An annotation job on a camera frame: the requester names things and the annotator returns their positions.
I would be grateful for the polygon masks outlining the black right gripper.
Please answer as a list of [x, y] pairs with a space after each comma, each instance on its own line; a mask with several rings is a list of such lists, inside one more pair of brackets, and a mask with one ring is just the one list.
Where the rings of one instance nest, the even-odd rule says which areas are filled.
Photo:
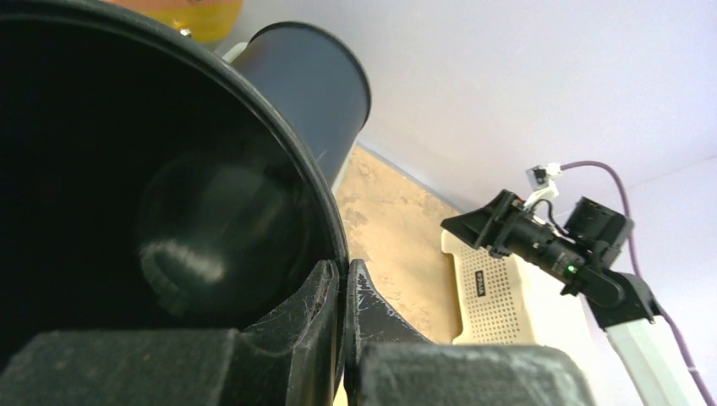
[[474, 249], [493, 256], [516, 255], [565, 285], [565, 294], [581, 293], [612, 308], [625, 289], [607, 275], [628, 240], [634, 222], [607, 206], [581, 198], [558, 234], [534, 219], [518, 196], [502, 190], [487, 205], [441, 221], [441, 227]]

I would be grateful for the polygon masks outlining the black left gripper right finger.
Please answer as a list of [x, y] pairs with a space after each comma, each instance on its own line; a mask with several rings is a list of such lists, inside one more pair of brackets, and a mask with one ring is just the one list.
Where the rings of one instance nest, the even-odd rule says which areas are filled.
[[350, 405], [593, 405], [569, 356], [539, 345], [432, 343], [378, 292], [365, 262], [348, 271], [344, 389]]

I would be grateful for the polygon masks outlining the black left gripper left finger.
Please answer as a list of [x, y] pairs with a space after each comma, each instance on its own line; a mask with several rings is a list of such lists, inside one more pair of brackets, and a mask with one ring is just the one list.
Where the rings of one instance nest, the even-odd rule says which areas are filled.
[[236, 329], [49, 332], [1, 375], [4, 405], [328, 405], [337, 374], [339, 277], [301, 288]]

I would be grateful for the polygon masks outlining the cream perforated plastic basket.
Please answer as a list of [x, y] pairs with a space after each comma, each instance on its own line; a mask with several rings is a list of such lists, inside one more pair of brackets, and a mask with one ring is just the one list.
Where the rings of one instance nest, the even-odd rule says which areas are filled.
[[523, 259], [496, 259], [443, 231], [452, 258], [461, 332], [454, 344], [544, 345], [591, 352], [593, 340], [581, 299], [561, 295], [563, 284]]

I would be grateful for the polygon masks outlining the large black plastic bin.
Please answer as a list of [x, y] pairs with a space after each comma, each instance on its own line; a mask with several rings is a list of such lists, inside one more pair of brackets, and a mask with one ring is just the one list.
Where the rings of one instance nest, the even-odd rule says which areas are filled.
[[230, 63], [103, 1], [1, 4], [1, 361], [53, 330], [243, 329], [348, 263], [297, 131]]

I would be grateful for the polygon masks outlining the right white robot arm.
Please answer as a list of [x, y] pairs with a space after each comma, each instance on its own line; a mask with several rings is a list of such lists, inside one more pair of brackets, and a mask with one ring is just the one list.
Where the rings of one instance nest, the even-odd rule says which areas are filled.
[[506, 189], [490, 203], [441, 227], [494, 258], [516, 255], [559, 281], [561, 295], [583, 296], [646, 405], [712, 405], [689, 370], [668, 316], [639, 276], [611, 266], [634, 222], [582, 197], [564, 227], [535, 219], [534, 207]]

